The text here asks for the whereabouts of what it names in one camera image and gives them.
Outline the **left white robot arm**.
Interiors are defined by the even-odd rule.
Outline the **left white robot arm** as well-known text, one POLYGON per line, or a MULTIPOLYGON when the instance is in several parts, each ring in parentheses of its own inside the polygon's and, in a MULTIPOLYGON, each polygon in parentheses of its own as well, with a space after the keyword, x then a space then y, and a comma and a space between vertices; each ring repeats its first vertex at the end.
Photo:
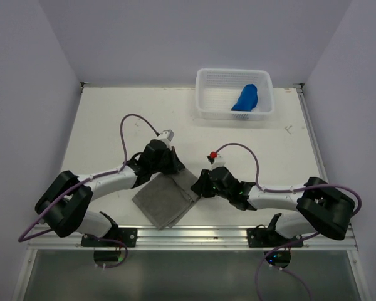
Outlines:
POLYGON ((36 203, 35 212, 60 238, 66 237, 82 228, 92 201, 139 187, 154 174, 174 175, 184 169, 174 147, 153 139, 125 166, 87 176, 61 172, 36 203))

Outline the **blue microfiber towel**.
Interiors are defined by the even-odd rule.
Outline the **blue microfiber towel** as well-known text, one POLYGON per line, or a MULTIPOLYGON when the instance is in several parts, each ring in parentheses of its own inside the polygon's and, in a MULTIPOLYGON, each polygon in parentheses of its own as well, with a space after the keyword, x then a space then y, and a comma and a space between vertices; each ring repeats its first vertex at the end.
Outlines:
POLYGON ((258 104, 258 89, 255 85, 246 85, 237 100, 233 105, 232 111, 237 112, 250 112, 258 104))

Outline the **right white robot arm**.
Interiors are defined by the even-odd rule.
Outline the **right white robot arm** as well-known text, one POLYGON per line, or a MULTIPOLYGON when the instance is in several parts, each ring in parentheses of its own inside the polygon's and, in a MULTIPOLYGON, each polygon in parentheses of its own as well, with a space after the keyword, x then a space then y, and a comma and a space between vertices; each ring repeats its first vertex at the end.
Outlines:
POLYGON ((355 212, 355 201, 341 190, 317 177, 303 186, 271 189, 255 182, 236 179, 226 167, 203 169, 191 190, 201 198, 219 196, 241 211, 277 209, 266 237, 281 246, 288 239, 307 233, 319 233, 333 240, 343 240, 355 212))

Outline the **grey terry towel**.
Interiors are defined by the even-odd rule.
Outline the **grey terry towel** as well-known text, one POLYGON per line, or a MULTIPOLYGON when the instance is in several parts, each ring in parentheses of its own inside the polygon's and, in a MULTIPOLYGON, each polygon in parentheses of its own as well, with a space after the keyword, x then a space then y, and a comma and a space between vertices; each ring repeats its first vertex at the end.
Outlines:
POLYGON ((198 201, 198 195, 191 190, 196 181, 188 169, 169 176, 159 174, 132 201, 157 229, 171 228, 198 201))

